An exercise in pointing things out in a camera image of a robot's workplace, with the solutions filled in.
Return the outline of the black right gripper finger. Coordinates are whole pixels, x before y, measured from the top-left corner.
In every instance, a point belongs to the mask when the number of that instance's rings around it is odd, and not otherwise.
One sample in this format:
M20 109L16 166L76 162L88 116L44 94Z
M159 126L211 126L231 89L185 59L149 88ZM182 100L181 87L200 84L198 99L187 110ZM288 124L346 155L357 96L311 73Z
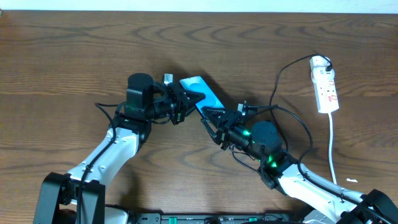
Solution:
M226 110L224 108L202 108L203 116L202 123L206 129L211 129L212 124L216 129L224 129L226 122Z
M207 133L210 135L210 138L213 140L213 142L217 145L220 145L221 144L220 131L219 130L214 131L207 119L202 118L201 123L205 127Z

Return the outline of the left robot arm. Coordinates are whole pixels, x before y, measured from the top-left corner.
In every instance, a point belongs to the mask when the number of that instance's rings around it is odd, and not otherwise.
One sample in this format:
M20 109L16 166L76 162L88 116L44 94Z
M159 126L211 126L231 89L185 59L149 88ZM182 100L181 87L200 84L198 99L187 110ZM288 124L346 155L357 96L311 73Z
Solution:
M185 90L169 73L162 83L146 73L127 80L126 100L115 104L102 142L66 174L51 172L44 181L34 223L134 223L135 215L105 203L107 186L147 141L153 124L182 123L202 93Z

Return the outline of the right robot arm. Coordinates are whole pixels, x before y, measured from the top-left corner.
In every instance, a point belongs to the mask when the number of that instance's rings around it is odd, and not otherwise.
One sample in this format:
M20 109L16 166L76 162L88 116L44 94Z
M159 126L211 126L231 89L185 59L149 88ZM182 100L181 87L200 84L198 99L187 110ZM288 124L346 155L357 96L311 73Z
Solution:
M269 189L305 202L334 223L397 223L397 206L385 193L374 189L364 194L315 174L283 148L271 121L248 129L247 113L208 106L201 113L203 125L222 149L259 161L255 172Z

